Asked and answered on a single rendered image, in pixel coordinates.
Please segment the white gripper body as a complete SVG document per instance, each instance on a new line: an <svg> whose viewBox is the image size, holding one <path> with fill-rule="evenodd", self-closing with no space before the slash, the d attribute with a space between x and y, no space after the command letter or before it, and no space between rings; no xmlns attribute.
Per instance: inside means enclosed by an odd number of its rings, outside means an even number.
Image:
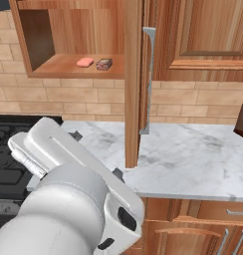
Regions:
<svg viewBox="0 0 243 255"><path fill-rule="evenodd" d="M41 118L28 132L12 135L8 146L12 156L39 179L68 162L87 166L103 178L115 198L128 209L143 208L135 193L52 119Z"/></svg>

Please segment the pink bar soap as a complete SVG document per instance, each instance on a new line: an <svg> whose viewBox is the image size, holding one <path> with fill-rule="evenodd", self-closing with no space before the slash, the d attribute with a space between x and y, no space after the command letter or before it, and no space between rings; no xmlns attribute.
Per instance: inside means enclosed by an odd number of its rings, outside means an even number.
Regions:
<svg viewBox="0 0 243 255"><path fill-rule="evenodd" d="M93 58L82 58L77 62L77 66L81 68L88 68L93 62Z"/></svg>

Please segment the dark brown bar soap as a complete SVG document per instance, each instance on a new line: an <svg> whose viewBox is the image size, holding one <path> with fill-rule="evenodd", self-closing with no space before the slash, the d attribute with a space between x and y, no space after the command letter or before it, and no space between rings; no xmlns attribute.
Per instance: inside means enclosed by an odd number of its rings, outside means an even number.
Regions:
<svg viewBox="0 0 243 255"><path fill-rule="evenodd" d="M102 58L96 63L96 68L99 71L107 71L113 64L113 60L110 58Z"/></svg>

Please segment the open wooden cabinet door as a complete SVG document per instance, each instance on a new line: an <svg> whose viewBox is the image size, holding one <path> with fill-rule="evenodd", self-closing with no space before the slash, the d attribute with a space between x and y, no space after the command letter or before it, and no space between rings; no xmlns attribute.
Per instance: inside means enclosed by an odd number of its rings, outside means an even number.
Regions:
<svg viewBox="0 0 243 255"><path fill-rule="evenodd" d="M146 127L150 40L155 0L124 0L125 167L137 166L140 131Z"/></svg>

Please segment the wooden base cabinet door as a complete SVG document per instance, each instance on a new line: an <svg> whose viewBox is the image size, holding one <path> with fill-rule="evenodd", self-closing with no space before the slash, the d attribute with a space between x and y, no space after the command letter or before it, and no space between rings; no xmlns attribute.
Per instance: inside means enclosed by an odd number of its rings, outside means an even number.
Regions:
<svg viewBox="0 0 243 255"><path fill-rule="evenodd" d="M223 254L223 225L146 221L143 255Z"/></svg>
<svg viewBox="0 0 243 255"><path fill-rule="evenodd" d="M226 255L243 255L243 227L236 227L229 242Z"/></svg>

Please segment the black hob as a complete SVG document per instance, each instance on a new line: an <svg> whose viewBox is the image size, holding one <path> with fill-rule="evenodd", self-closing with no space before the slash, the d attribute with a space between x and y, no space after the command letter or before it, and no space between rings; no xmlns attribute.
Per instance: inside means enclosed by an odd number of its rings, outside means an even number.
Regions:
<svg viewBox="0 0 243 255"><path fill-rule="evenodd" d="M17 132L27 132L41 116L0 115L0 199L24 200L32 174L11 156L7 142Z"/></svg>

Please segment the silver oven front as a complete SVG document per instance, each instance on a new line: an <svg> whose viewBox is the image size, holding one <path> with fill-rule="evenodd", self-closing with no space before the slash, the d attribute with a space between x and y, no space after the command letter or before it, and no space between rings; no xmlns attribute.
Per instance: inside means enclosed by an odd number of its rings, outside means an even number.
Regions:
<svg viewBox="0 0 243 255"><path fill-rule="evenodd" d="M19 212L22 200L0 199L0 228Z"/></svg>

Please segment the wooden drawer front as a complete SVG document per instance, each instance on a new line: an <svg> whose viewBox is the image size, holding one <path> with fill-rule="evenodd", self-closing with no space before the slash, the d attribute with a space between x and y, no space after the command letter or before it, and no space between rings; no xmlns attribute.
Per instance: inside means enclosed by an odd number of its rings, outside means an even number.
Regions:
<svg viewBox="0 0 243 255"><path fill-rule="evenodd" d="M243 216L228 215L226 209L243 211L243 202L203 200L198 212L198 219L243 222Z"/></svg>

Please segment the open wooden wall cabinet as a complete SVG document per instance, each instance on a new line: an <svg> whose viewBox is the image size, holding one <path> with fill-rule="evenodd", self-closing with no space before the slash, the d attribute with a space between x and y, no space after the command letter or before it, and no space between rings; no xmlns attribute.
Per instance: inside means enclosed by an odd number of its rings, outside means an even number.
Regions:
<svg viewBox="0 0 243 255"><path fill-rule="evenodd" d="M124 75L123 0L9 0L30 78L121 79ZM93 58L88 68L77 66ZM99 71L102 58L113 60Z"/></svg>

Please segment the closed wooden wall cabinet door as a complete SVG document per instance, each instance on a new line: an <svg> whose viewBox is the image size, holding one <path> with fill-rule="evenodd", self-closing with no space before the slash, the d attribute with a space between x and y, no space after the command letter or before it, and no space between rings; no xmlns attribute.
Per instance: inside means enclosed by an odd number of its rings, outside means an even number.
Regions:
<svg viewBox="0 0 243 255"><path fill-rule="evenodd" d="M153 78L243 82L243 0L157 0Z"/></svg>

